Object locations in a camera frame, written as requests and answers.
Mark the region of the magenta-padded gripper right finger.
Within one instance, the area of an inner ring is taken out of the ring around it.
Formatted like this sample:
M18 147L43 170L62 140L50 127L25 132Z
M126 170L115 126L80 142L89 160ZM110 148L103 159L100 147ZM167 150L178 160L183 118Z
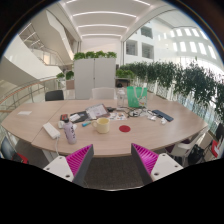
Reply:
M182 169L182 166L168 154L157 154L135 143L131 144L131 154L135 160L144 185Z

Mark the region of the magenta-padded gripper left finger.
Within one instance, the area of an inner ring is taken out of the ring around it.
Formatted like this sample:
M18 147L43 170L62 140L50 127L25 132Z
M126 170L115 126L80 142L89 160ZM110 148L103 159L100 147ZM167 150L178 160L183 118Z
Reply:
M93 145L90 144L66 157L56 157L44 170L73 182L78 186L82 186L93 155L94 148Z

